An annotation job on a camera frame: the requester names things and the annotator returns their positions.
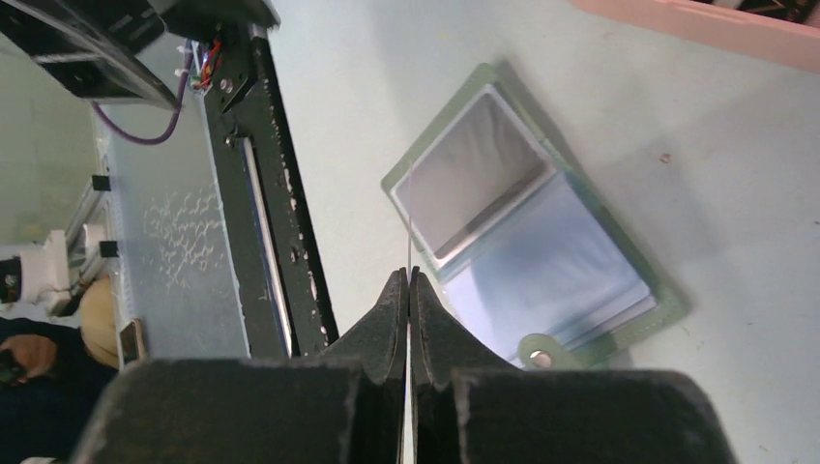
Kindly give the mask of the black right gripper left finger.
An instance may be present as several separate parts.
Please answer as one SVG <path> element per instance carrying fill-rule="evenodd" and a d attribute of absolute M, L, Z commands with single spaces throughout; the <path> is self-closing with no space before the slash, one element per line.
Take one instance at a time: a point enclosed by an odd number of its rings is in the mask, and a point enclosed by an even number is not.
<path fill-rule="evenodd" d="M 75 463 L 398 463 L 408 276 L 315 356 L 150 360 L 106 388 Z"/>

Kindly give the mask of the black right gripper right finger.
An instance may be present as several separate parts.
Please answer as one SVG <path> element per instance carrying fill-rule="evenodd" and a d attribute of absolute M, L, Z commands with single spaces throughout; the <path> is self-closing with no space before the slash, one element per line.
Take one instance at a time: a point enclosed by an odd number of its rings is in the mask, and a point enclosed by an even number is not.
<path fill-rule="evenodd" d="M 718 415 L 668 370 L 543 369 L 506 362 L 409 279 L 408 364 L 419 463 L 732 463 Z"/>

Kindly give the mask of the pink oval tray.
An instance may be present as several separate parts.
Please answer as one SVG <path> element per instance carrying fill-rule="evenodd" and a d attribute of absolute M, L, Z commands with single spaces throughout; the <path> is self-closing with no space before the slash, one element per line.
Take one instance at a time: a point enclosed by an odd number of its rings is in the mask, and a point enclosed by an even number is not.
<path fill-rule="evenodd" d="M 578 9 L 795 69 L 819 72 L 819 26 L 698 1 L 576 0 Z"/>

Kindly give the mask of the silver VIP credit card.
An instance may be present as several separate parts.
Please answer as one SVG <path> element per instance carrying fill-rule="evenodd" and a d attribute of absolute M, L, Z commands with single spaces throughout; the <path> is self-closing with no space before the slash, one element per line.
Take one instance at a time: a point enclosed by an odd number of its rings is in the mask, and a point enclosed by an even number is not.
<path fill-rule="evenodd" d="M 406 180 L 406 213 L 407 213 L 407 282 L 411 281 L 413 269 L 413 250 L 414 250 L 414 229 L 413 229 L 413 175 L 415 171 L 415 162 L 411 162 L 407 173 Z M 405 401 L 405 424 L 403 430 L 403 455 L 406 463 L 415 463 L 415 431 L 414 431 L 414 399 L 412 393 L 412 367 L 410 366 L 410 359 L 407 360 L 406 366 L 407 382 L 406 391 L 408 397 Z"/>

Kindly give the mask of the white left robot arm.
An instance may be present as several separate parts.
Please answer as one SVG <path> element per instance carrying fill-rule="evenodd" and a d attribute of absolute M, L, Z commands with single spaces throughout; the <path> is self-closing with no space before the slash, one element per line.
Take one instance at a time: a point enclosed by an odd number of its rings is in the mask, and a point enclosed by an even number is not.
<path fill-rule="evenodd" d="M 139 54 L 165 34 L 196 42 L 225 26 L 279 26 L 266 1 L 4 1 L 1 33 L 74 96 L 179 107 Z"/>

